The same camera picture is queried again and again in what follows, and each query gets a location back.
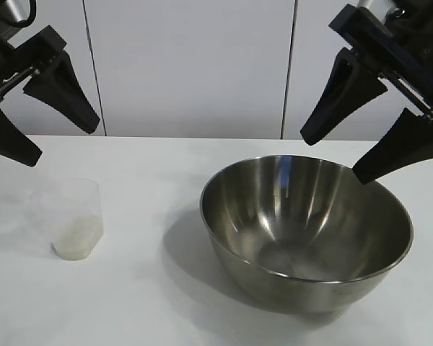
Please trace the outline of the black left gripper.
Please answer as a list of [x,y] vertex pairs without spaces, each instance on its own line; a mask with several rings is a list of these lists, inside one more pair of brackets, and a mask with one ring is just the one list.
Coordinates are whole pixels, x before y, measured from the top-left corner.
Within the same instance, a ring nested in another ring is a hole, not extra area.
[[[53,109],[85,133],[94,133],[100,118],[74,72],[66,41],[46,26],[18,47],[0,36],[0,101],[28,76],[23,92]],[[42,151],[0,109],[0,156],[34,167]]]

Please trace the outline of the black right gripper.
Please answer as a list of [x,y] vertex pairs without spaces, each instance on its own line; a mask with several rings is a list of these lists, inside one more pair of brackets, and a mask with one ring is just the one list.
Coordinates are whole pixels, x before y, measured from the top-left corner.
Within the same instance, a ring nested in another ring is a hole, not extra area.
[[386,93],[387,79],[426,117],[405,108],[352,168],[362,184],[433,159],[433,1],[346,4],[329,27],[350,46],[336,55],[328,82],[300,133],[310,146],[360,107]]

